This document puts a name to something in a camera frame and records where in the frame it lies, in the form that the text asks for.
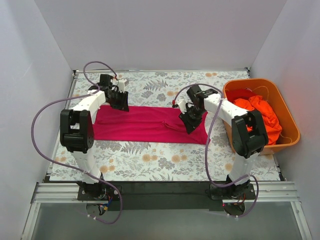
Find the white enclosure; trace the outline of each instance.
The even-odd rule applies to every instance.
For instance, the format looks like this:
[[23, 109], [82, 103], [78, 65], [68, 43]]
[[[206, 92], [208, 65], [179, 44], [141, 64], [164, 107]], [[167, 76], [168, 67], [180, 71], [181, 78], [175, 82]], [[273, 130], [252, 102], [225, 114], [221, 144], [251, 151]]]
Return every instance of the white enclosure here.
[[285, 0], [35, 0], [72, 69], [250, 67]]
[[[68, 94], [72, 71], [33, 0], [0, 1], [0, 29], [0, 239], [11, 240], [20, 239], [35, 183], [48, 166], [32, 146], [31, 122], [41, 107]], [[36, 124], [47, 156], [63, 106], [52, 106]]]
[[[34, 115], [66, 97], [72, 70], [94, 60], [118, 70], [251, 67], [252, 77], [275, 82], [301, 131], [277, 159], [320, 239], [319, 0], [1, 0], [0, 13], [0, 239], [20, 239], [46, 174], [31, 142]], [[63, 108], [36, 123], [47, 156]]]
[[300, 142], [277, 158], [298, 187], [313, 239], [320, 239], [319, 12], [318, 0], [289, 0], [252, 65], [253, 77], [277, 84], [300, 129]]

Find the table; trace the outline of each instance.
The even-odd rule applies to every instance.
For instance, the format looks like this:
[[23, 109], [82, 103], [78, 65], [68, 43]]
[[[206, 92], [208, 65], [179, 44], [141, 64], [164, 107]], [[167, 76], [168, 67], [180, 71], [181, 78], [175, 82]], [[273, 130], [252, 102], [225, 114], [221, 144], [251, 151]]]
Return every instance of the table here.
[[[89, 72], [88, 77], [99, 81], [99, 72]], [[246, 79], [246, 71], [124, 71], [120, 79], [128, 79], [129, 106], [171, 107], [175, 94], [184, 86], [194, 83], [211, 84], [222, 89], [234, 79]], [[72, 95], [87, 93], [90, 84], [83, 73], [77, 73], [72, 85]], [[187, 98], [184, 91], [180, 98]], [[74, 107], [80, 99], [70, 101]], [[205, 120], [208, 131], [213, 119], [209, 113]], [[207, 181], [204, 155], [200, 144], [98, 141], [93, 146], [96, 163], [106, 181]], [[75, 159], [61, 146], [56, 146], [54, 159], [77, 166]], [[232, 152], [222, 120], [217, 119], [211, 133], [208, 164], [211, 178], [224, 181], [231, 171], [235, 154]], [[259, 156], [252, 168], [259, 181], [279, 181], [279, 172], [272, 155]], [[54, 164], [50, 181], [77, 181], [82, 173]]]

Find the orange plastic bin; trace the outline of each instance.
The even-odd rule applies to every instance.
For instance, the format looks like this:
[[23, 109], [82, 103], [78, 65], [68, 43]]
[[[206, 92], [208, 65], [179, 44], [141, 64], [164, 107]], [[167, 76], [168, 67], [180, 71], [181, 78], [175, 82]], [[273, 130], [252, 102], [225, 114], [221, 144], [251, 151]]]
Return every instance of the orange plastic bin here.
[[[226, 92], [228, 91], [245, 88], [249, 88], [255, 94], [261, 95], [270, 104], [282, 127], [282, 132], [276, 141], [276, 145], [266, 145], [260, 155], [274, 154], [284, 148], [295, 145], [300, 139], [300, 132], [277, 86], [263, 78], [231, 80], [223, 87], [224, 97], [226, 97]], [[224, 125], [232, 147], [231, 126], [226, 122], [224, 122]]]

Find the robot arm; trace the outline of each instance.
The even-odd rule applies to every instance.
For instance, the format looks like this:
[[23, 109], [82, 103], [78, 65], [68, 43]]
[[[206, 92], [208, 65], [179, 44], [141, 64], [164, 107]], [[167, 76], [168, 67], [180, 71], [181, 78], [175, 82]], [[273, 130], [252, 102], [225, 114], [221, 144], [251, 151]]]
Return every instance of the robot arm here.
[[[206, 111], [215, 113], [218, 109], [221, 96], [213, 89], [202, 91], [198, 85], [190, 87], [187, 94], [192, 101], [192, 106], [181, 100], [174, 107], [181, 110], [180, 119], [183, 121], [188, 133], [196, 129], [202, 121]], [[247, 111], [233, 103], [224, 100], [218, 116], [231, 126], [232, 145], [235, 149], [235, 160], [232, 170], [227, 176], [227, 182], [249, 175], [255, 159], [268, 143], [266, 128], [259, 111]], [[249, 183], [249, 177], [235, 183], [241, 186]]]
[[[60, 113], [60, 142], [61, 145], [75, 158], [79, 168], [100, 178], [96, 161], [93, 156], [94, 129], [92, 125], [93, 115], [104, 103], [109, 103], [112, 108], [128, 112], [128, 92], [125, 91], [127, 80], [118, 80], [116, 85], [112, 83], [113, 77], [107, 74], [100, 75], [100, 91], [97, 87], [89, 88], [88, 94], [72, 109], [64, 109]], [[98, 181], [83, 174], [82, 181], [94, 184]]]

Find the orange cloth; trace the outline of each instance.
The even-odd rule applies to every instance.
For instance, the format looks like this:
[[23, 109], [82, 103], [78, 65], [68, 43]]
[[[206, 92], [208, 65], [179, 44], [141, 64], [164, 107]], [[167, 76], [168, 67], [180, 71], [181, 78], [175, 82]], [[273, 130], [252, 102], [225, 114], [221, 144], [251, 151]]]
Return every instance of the orange cloth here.
[[282, 127], [279, 124], [279, 120], [272, 109], [272, 107], [263, 100], [262, 96], [252, 96], [248, 100], [238, 98], [233, 102], [240, 108], [247, 109], [248, 111], [258, 110], [263, 118], [266, 133], [269, 138], [268, 145], [275, 145], [278, 140]]

